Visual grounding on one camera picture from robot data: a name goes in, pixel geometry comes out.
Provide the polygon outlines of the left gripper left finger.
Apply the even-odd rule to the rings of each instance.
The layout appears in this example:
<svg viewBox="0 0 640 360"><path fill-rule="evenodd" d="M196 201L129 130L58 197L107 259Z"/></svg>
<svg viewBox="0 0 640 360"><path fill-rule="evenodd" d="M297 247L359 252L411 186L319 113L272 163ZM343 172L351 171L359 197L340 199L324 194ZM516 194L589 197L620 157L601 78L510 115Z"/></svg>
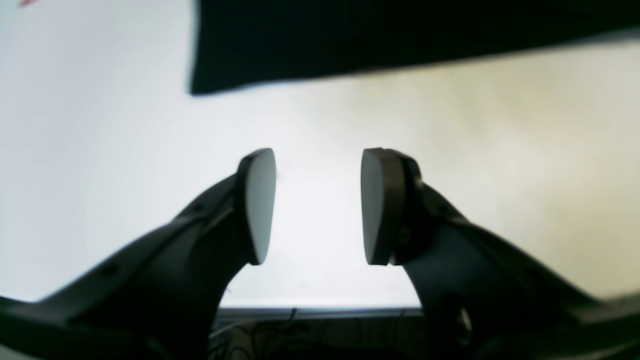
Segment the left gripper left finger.
<svg viewBox="0 0 640 360"><path fill-rule="evenodd" d="M268 253L270 148L40 301L1 299L1 346L41 360L203 360L229 283Z"/></svg>

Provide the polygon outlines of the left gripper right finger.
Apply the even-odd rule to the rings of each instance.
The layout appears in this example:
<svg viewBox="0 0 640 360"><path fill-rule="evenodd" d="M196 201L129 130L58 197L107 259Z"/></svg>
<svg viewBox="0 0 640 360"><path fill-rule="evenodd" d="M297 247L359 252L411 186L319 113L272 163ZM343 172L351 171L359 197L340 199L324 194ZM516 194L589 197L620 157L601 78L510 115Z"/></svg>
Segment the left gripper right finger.
<svg viewBox="0 0 640 360"><path fill-rule="evenodd" d="M468 220L414 158L368 148L360 168L370 265L399 265L433 360L637 360L639 296L598 300Z"/></svg>

